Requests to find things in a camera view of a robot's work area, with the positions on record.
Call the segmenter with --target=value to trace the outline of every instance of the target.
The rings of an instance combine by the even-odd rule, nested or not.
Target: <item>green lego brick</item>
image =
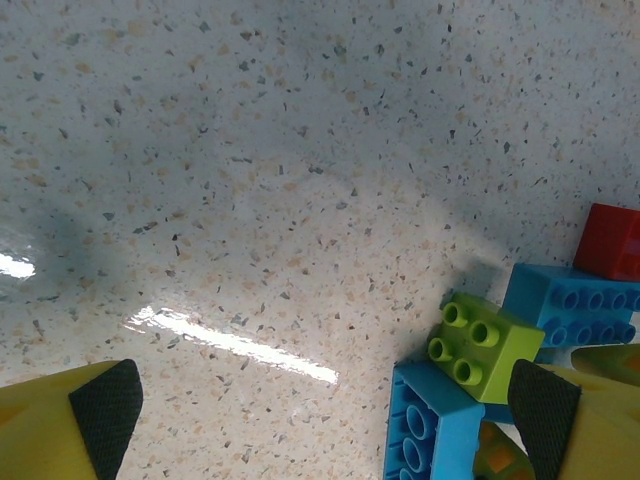
[[[428,352],[477,401],[506,405],[514,363],[533,361],[543,340],[544,331],[491,302],[456,293],[442,309]]]

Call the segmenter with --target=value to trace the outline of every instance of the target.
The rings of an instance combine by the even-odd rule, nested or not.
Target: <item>toy brick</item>
[[[395,367],[384,480],[471,480],[483,415],[433,363]]]
[[[579,348],[571,354],[576,370],[640,387],[640,344]]]
[[[429,357],[483,403],[507,403],[516,360],[533,360],[544,332],[486,300],[456,293],[442,309],[442,324],[429,342]]]
[[[473,462],[475,478],[483,480],[535,480],[527,455],[494,423],[482,422],[480,448]]]
[[[640,282],[640,211],[594,203],[573,266],[610,280]]]
[[[543,347],[629,343],[640,311],[640,283],[573,268],[516,264],[503,308],[545,331]]]
[[[506,423],[507,425],[513,425],[513,415],[509,405],[500,405],[497,403],[484,404],[484,419],[485,422],[493,423]]]

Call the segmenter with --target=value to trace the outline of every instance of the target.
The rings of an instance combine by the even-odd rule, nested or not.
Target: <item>blue lego brick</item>
[[[501,405],[498,403],[484,404],[483,420],[493,423],[506,423],[508,425],[514,425],[513,415],[511,415],[511,409],[509,408],[509,405]]]
[[[545,331],[543,347],[629,343],[640,283],[566,267],[516,264],[503,308]]]
[[[571,367],[571,352],[579,347],[566,348],[541,348],[538,351],[533,363],[542,363],[545,365],[559,365],[561,367]]]
[[[483,416],[433,363],[395,367],[384,480],[472,480]]]

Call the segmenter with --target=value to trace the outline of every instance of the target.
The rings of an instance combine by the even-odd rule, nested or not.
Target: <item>black rubber pad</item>
[[[511,374],[508,401],[536,480],[556,480],[569,443],[581,388],[527,360]]]
[[[115,480],[142,408],[133,360],[123,360],[69,395],[98,480]]]

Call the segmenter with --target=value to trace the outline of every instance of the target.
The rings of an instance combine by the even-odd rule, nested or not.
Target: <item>speckled floor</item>
[[[22,0],[0,48],[0,381],[135,359],[121,479],[380,478],[443,296],[640,203],[630,1]]]

